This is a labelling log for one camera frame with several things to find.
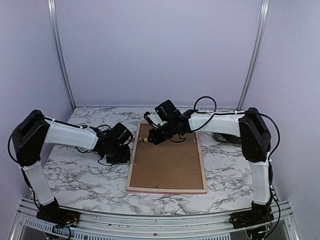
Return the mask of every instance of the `marble pattern countertop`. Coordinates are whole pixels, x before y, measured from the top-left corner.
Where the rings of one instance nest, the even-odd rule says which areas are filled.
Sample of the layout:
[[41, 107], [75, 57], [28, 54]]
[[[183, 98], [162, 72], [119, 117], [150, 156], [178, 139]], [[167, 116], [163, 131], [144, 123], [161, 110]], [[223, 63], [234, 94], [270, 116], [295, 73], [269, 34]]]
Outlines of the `marble pattern countertop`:
[[[69, 123], [97, 127], [128, 127], [133, 135], [149, 107], [77, 108]], [[239, 145], [214, 141], [200, 133], [208, 193], [163, 195], [126, 192], [129, 164], [103, 166], [95, 152], [80, 153], [74, 147], [56, 145], [44, 173], [62, 206], [82, 210], [136, 215], [193, 215], [237, 210], [251, 206], [253, 188], [250, 166]]]

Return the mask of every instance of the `robotic arm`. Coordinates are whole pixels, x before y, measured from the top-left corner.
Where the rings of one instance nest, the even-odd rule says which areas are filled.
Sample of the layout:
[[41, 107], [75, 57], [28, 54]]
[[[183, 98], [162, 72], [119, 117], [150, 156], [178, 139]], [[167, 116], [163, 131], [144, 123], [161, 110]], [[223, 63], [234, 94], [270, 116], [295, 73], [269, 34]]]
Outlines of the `robotic arm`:
[[107, 163], [126, 163], [130, 160], [130, 149], [125, 142], [132, 133], [121, 123], [101, 131], [96, 127], [84, 129], [45, 117], [41, 111], [32, 111], [12, 132], [16, 161], [22, 170], [27, 185], [36, 194], [40, 206], [37, 217], [49, 222], [63, 222], [79, 218], [79, 213], [59, 207], [40, 163], [43, 144], [69, 145], [92, 150]]
[[160, 144], [174, 135], [193, 132], [228, 134], [241, 138], [242, 153], [252, 172], [252, 210], [236, 212], [230, 216], [234, 228], [243, 228], [273, 220], [270, 184], [273, 178], [269, 161], [271, 134], [256, 108], [239, 112], [214, 112], [199, 114], [194, 109], [182, 113], [167, 100], [146, 112], [144, 118], [153, 127], [145, 142]]

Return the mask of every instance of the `brown board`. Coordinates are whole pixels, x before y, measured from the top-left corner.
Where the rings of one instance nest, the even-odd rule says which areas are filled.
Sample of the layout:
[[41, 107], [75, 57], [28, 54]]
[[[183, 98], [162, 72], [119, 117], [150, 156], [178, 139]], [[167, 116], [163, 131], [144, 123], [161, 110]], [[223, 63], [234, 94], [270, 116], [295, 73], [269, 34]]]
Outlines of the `brown board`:
[[143, 142], [151, 126], [141, 122], [133, 146], [127, 192], [157, 194], [206, 194], [207, 183], [196, 133], [186, 134], [186, 141], [169, 140], [154, 145]]

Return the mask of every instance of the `wooden frame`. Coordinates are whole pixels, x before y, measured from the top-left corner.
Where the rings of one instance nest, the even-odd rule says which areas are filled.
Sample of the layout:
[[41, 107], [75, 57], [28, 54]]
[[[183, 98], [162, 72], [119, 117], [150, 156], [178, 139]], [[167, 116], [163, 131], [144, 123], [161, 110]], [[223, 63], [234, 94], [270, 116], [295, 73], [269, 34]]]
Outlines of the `wooden frame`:
[[137, 145], [138, 145], [138, 141], [139, 141], [138, 136], [139, 136], [141, 124], [147, 124], [147, 122], [145, 122], [145, 121], [140, 122], [137, 129], [136, 129], [136, 136], [135, 136], [135, 140], [134, 140], [132, 157], [131, 157], [130, 167], [129, 167], [129, 173], [128, 173], [128, 178], [127, 178], [127, 182], [126, 182], [126, 191], [127, 192], [134, 192], [134, 193], [173, 194], [173, 195], [206, 194], [208, 192], [207, 191], [207, 181], [206, 181], [206, 175], [205, 175], [204, 161], [203, 161], [202, 153], [201, 153], [201, 145], [200, 145], [199, 135], [197, 133], [195, 133], [195, 138], [196, 138], [197, 149], [198, 149], [198, 154], [199, 154], [203, 189], [164, 189], [164, 188], [142, 188], [142, 187], [130, 186], [132, 172], [134, 170], [136, 150], [137, 150]]

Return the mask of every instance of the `white backdrop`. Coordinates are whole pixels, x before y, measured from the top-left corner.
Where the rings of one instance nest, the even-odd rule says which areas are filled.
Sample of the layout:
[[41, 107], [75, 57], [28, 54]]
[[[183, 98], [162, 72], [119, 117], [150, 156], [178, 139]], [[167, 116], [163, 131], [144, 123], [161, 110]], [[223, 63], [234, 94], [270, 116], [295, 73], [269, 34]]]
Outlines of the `white backdrop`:
[[56, 0], [77, 106], [238, 104], [259, 0]]

